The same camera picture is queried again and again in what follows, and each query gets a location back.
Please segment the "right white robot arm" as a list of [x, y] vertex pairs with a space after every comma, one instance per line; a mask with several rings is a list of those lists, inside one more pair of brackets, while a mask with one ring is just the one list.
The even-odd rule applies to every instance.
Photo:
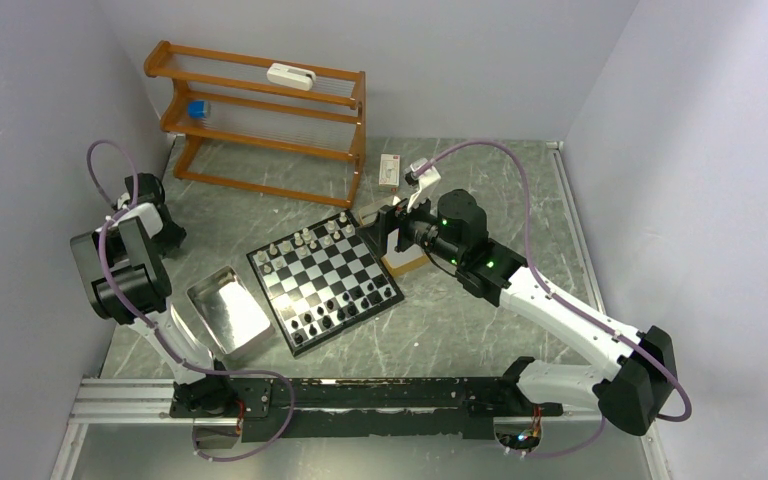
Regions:
[[472, 296], [531, 320], [573, 348], [583, 365], [523, 358], [499, 391], [510, 413], [534, 404], [596, 408], [625, 433], [642, 436], [658, 419], [678, 385], [671, 336], [652, 326], [641, 331], [563, 291], [529, 260], [490, 238], [487, 214], [463, 189], [410, 208], [407, 201], [380, 208], [362, 228], [376, 255], [418, 247], [454, 266], [454, 277]]

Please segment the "blue cap on rack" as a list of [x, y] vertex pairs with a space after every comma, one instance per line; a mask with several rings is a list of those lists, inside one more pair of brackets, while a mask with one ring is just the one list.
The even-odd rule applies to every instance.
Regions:
[[186, 112], [191, 119], [205, 120], [211, 115], [211, 104], [206, 100], [192, 100], [188, 103]]

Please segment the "small white red box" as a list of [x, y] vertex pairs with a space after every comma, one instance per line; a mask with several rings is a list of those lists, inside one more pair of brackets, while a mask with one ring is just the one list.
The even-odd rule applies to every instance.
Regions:
[[378, 185], [380, 188], [397, 189], [400, 184], [401, 157], [395, 154], [380, 155]]

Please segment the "wooden three-tier rack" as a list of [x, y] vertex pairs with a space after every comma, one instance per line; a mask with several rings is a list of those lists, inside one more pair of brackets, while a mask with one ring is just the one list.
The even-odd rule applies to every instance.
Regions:
[[[282, 63], [308, 69], [317, 80], [310, 91], [275, 85], [267, 69]], [[174, 168], [178, 179], [261, 194], [351, 207], [366, 161], [367, 75], [298, 62], [223, 52], [161, 40], [143, 63], [149, 78], [172, 83], [171, 100], [160, 116], [161, 129], [181, 135], [185, 146]], [[206, 100], [211, 115], [191, 119], [192, 100]], [[343, 197], [270, 186], [192, 170], [209, 141], [233, 143], [345, 163], [351, 172]]]

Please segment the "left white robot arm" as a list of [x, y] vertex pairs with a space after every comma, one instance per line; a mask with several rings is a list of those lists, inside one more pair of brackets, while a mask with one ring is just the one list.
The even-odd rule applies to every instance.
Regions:
[[162, 259], [179, 248], [186, 230], [165, 205], [161, 180], [149, 173], [125, 179], [114, 207], [126, 211], [101, 235], [99, 228], [70, 239], [89, 303], [100, 318], [138, 333], [173, 373], [173, 412], [221, 416], [241, 405], [224, 365], [181, 320], [171, 304]]

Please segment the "silver tin with white pieces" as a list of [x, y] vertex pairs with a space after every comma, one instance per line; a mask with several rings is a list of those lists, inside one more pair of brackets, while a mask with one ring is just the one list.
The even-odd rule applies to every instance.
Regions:
[[266, 312], [231, 266], [199, 280], [186, 295], [223, 358], [249, 355], [275, 333]]

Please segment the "black white chess board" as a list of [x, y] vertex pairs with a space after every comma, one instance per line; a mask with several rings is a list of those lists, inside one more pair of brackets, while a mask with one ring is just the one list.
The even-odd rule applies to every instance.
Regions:
[[[345, 211], [348, 222], [342, 224], [339, 215]], [[291, 354], [299, 357], [318, 347], [343, 331], [366, 320], [374, 319], [385, 310], [404, 300], [404, 294], [382, 261], [372, 252], [360, 235], [361, 225], [349, 210], [343, 210], [308, 227], [311, 241], [318, 243], [316, 250], [304, 244], [294, 244], [294, 234], [268, 242], [247, 253], [257, 282], [264, 293], [269, 310], [278, 322], [279, 330]], [[326, 224], [334, 220], [341, 233], [334, 240]], [[354, 232], [346, 235], [344, 229], [352, 225]], [[322, 239], [331, 238], [330, 245]], [[289, 241], [292, 249], [281, 251], [281, 243]], [[277, 256], [269, 254], [274, 243]], [[306, 248], [308, 255], [299, 256]], [[266, 262], [257, 258], [259, 251], [268, 255]], [[284, 265], [276, 268], [274, 262], [282, 258]], [[263, 273], [263, 266], [272, 271]]]

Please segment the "white device on rack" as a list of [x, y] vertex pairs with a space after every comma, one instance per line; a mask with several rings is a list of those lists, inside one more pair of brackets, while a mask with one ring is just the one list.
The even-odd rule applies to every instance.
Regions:
[[275, 85], [302, 91], [310, 91], [317, 80], [316, 73], [311, 70], [282, 63], [273, 63], [266, 76]]

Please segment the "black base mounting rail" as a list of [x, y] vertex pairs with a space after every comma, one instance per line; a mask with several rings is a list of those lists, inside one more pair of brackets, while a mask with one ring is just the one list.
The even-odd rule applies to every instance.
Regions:
[[227, 420], [241, 442], [280, 438], [458, 435], [492, 440], [501, 420], [559, 417], [558, 403], [533, 404], [513, 373], [491, 377], [290, 378], [209, 376], [175, 385], [168, 414], [199, 426]]

